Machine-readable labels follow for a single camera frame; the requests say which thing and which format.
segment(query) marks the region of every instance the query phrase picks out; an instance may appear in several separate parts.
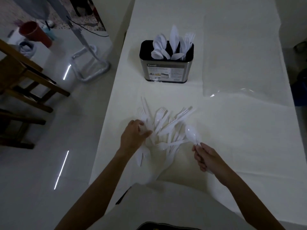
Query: wooden chair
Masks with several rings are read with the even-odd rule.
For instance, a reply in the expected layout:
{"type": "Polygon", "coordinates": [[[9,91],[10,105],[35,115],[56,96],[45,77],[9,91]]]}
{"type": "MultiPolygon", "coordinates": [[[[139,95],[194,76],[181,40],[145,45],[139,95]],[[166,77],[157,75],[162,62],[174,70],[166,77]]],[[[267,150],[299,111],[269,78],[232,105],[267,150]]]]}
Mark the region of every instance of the wooden chair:
{"type": "Polygon", "coordinates": [[[55,81],[30,66],[29,62],[27,64],[23,63],[11,55],[7,55],[0,61],[0,94],[3,92],[49,113],[51,113],[53,109],[44,105],[44,103],[51,98],[52,95],[56,92],[67,97],[70,95],[69,92],[57,86],[55,81]],[[33,82],[26,88],[21,88],[18,84],[25,78],[29,78],[33,80],[33,82]],[[39,84],[50,89],[43,97],[38,97],[31,93],[39,84]]]}
{"type": "Polygon", "coordinates": [[[22,125],[14,138],[9,138],[5,136],[0,136],[0,145],[3,146],[10,146],[10,147],[17,147],[17,148],[27,148],[33,149],[34,144],[32,143],[22,143],[22,138],[25,135],[27,128],[29,127],[30,123],[41,124],[44,125],[46,123],[45,120],[42,119],[34,119],[34,118],[27,118],[19,115],[15,115],[9,111],[0,109],[0,134],[5,131],[5,129],[10,124],[11,120],[21,121],[22,125]]]}

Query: red bucket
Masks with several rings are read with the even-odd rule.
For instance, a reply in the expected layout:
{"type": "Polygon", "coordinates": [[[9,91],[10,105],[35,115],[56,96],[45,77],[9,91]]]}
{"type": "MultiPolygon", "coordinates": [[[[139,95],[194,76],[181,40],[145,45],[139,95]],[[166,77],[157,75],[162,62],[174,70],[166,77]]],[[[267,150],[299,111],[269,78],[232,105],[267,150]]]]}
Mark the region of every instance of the red bucket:
{"type": "Polygon", "coordinates": [[[52,45],[51,39],[34,21],[22,24],[19,28],[19,33],[25,36],[28,40],[42,42],[47,48],[52,45]]]}

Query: person's right hand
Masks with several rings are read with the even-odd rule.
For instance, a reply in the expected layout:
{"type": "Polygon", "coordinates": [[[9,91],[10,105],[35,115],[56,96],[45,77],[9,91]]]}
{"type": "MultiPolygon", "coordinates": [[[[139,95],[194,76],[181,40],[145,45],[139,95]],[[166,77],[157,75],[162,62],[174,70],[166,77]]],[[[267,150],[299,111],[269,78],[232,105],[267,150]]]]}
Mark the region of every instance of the person's right hand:
{"type": "Polygon", "coordinates": [[[223,184],[226,182],[233,170],[224,162],[220,155],[210,146],[201,143],[201,147],[193,145],[192,151],[194,158],[197,160],[201,171],[206,172],[207,169],[211,170],[216,178],[223,184]]]}

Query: white table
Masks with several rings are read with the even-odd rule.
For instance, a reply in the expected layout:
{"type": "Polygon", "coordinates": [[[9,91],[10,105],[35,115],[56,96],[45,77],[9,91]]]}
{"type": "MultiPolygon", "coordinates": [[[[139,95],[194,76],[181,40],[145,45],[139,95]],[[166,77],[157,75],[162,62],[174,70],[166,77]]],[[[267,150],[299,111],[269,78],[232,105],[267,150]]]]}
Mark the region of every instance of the white table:
{"type": "MultiPolygon", "coordinates": [[[[136,0],[90,182],[115,154],[121,133],[127,123],[136,118],[140,96],[143,96],[153,114],[161,106],[174,113],[182,107],[198,108],[188,123],[197,126],[203,141],[219,152],[278,220],[307,224],[307,166],[278,37],[275,50],[266,49],[262,44],[259,47],[263,47],[263,57],[273,59],[270,69],[280,74],[279,91],[284,94],[288,106],[263,102],[243,94],[207,98],[203,96],[202,81],[206,47],[204,15],[213,21],[227,23],[229,20],[238,28],[248,25],[255,32],[261,30],[278,36],[280,21],[273,0],[136,0]],[[196,33],[188,81],[185,84],[147,82],[138,56],[140,45],[161,32],[168,37],[172,24],[177,25],[180,34],[187,31],[196,33]]],[[[248,40],[250,36],[240,37],[248,40]]],[[[218,48],[218,45],[218,41],[210,42],[210,46],[218,48]]],[[[191,147],[188,143],[182,145],[174,163],[159,179],[203,190],[229,209],[240,212],[229,191],[213,175],[199,171],[191,147]]],[[[110,207],[132,184],[148,182],[162,163],[163,153],[152,155],[151,161],[143,160],[141,167],[132,158],[110,207]]]]}

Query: black cable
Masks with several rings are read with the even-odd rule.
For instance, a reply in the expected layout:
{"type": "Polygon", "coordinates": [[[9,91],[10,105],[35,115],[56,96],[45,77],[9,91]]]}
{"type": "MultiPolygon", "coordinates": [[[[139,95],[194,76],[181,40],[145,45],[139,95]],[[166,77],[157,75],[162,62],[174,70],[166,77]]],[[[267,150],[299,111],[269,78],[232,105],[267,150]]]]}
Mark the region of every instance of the black cable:
{"type": "MultiPolygon", "coordinates": [[[[73,20],[71,20],[68,16],[67,16],[67,18],[68,18],[71,22],[73,22],[74,24],[77,24],[78,26],[80,26],[80,27],[82,27],[83,29],[87,30],[84,26],[81,26],[80,24],[75,23],[75,22],[74,22],[73,20]]],[[[107,35],[107,36],[103,36],[103,35],[99,35],[99,34],[96,34],[96,35],[101,36],[101,37],[109,37],[108,35],[107,35]]]]}

